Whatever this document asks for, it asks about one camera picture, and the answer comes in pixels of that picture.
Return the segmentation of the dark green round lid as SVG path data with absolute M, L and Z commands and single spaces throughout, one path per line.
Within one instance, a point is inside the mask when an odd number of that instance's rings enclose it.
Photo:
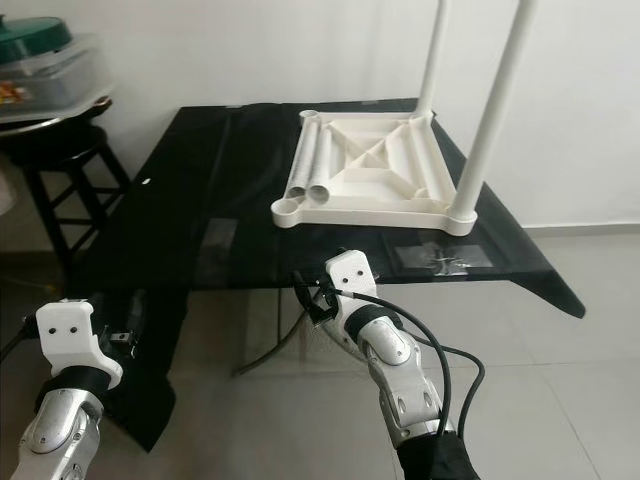
M 63 50 L 73 41 L 67 23 L 58 17 L 10 19 L 0 15 L 0 64 Z

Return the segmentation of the white plastic table leg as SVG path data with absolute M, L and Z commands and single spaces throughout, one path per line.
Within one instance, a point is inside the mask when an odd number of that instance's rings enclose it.
M 294 151 L 294 160 L 291 174 L 288 177 L 288 186 L 285 188 L 285 198 L 305 197 L 308 187 L 308 178 L 314 161 L 315 138 L 320 120 L 316 118 L 315 111 L 303 111 L 302 129 L 300 141 Z
M 325 204 L 330 198 L 326 183 L 332 177 L 332 124 L 323 123 L 317 129 L 314 161 L 308 178 L 307 197 L 312 204 Z
M 424 77 L 422 77 L 419 91 L 419 101 L 413 115 L 419 118 L 434 116 L 433 100 L 435 97 L 436 83 L 440 61 L 443 59 L 445 38 L 448 35 L 449 17 L 451 17 L 451 0 L 436 0 L 436 13 L 431 28 L 431 41 L 426 58 Z
M 499 133 L 506 122 L 513 82 L 524 59 L 532 18 L 538 12 L 540 3 L 541 0 L 518 0 L 492 88 L 477 125 L 474 146 L 466 157 L 451 205 L 445 210 L 444 232 L 451 236 L 467 236 L 474 229 L 477 201 L 483 191 Z

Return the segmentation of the black round stool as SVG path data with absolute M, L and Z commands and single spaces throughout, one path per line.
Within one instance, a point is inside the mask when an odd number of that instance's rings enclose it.
M 50 137 L 41 141 L 22 141 L 8 156 L 22 174 L 38 218 L 50 239 L 63 280 L 68 282 L 77 253 L 108 223 L 110 207 L 131 187 L 129 177 L 110 148 L 108 133 L 97 125 L 88 125 L 83 132 L 59 140 Z M 116 187 L 93 186 L 84 170 L 93 157 L 100 157 L 115 179 Z M 42 174 L 50 172 L 63 174 L 70 182 L 58 195 L 51 195 L 42 179 Z M 60 218 L 56 214 L 56 207 L 73 195 L 79 197 L 87 218 Z

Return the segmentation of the black tablecloth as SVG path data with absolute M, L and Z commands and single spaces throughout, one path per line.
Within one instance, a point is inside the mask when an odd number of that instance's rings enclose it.
M 513 282 L 573 317 L 586 308 L 530 234 L 490 189 L 477 201 L 467 236 L 443 230 L 302 224 L 275 227 L 269 206 L 282 197 L 300 138 L 301 102 L 182 108 L 165 129 L 104 230 L 72 269 L 65 293 L 142 300 L 141 364 L 166 376 L 186 320 L 188 293 L 291 289 L 293 270 L 324 278 L 324 262 L 342 250 L 366 253 L 379 284 Z M 224 288 L 196 285 L 198 243 L 211 218 L 236 219 Z M 494 268 L 435 276 L 404 268 L 396 247 L 477 244 Z

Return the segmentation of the clear plastic storage bin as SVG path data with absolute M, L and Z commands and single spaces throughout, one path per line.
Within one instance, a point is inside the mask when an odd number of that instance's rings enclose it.
M 0 122 L 74 116 L 114 88 L 97 35 L 77 35 L 61 51 L 0 65 Z

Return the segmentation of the clear tape patch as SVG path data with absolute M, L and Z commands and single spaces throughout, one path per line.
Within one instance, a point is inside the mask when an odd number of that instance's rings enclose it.
M 429 270 L 435 276 L 460 276 L 472 269 L 494 268 L 494 262 L 477 244 L 412 244 L 396 247 L 396 255 L 404 268 Z
M 193 280 L 205 288 L 224 288 L 230 275 L 230 253 L 238 221 L 229 218 L 211 218 L 204 236 L 198 243 Z

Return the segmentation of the round dark metal basin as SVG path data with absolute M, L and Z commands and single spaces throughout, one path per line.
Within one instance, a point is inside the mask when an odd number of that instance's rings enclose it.
M 74 120 L 91 120 L 92 118 L 96 118 L 96 116 L 104 114 L 111 105 L 113 105 L 113 99 L 111 99 L 110 96 L 102 96 L 100 99 L 93 102 L 90 108 L 74 116 L 59 116 L 59 118 L 49 118 L 44 120 L 3 123 L 0 125 L 0 137 L 8 138 L 36 131 L 46 131 L 47 128 L 54 127 L 54 125 L 74 122 Z

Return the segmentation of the metal folding table frame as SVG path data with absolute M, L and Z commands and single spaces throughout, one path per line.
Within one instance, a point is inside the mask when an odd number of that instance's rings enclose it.
M 279 334 L 278 337 L 276 337 L 276 343 L 273 347 L 268 349 L 268 351 L 262 353 L 259 357 L 253 358 L 253 360 L 247 362 L 247 364 L 234 367 L 234 369 L 230 371 L 230 376 L 232 376 L 232 378 L 241 378 L 241 376 L 246 375 L 247 372 L 257 369 L 257 367 L 264 365 L 266 361 L 278 356 L 279 353 L 282 352 L 298 334 L 300 334 L 303 326 L 311 324 L 310 312 L 311 307 L 314 306 L 315 296 L 314 294 L 311 294 L 310 289 L 307 288 L 303 288 L 302 293 L 303 296 L 298 300 L 298 303 L 300 303 L 300 315 L 298 315 L 297 319 L 294 320 L 294 324 L 291 326 L 291 329 L 289 329 L 287 333 Z

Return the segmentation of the white plastic table top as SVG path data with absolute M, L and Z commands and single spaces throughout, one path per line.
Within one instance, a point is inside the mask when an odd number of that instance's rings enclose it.
M 270 205 L 276 227 L 306 223 L 444 230 L 456 186 L 435 137 L 434 116 L 310 111 L 320 125 L 332 124 L 330 198 L 316 205 L 307 191 L 305 197 L 285 198 L 284 189 Z

